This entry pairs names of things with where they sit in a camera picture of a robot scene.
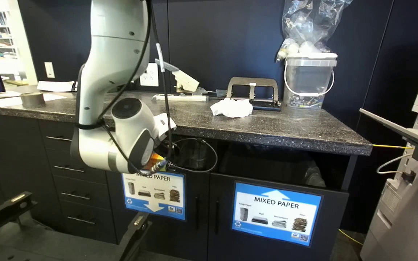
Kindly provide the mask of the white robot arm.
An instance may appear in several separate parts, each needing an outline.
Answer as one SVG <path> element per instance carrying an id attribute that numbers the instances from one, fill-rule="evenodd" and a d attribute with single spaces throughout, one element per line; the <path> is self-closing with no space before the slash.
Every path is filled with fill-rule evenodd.
<path id="1" fill-rule="evenodd" d="M 91 0 L 89 52 L 76 90 L 70 153 L 83 165 L 149 175 L 144 168 L 165 132 L 136 97 L 104 97 L 137 80 L 149 61 L 150 0 Z"/>

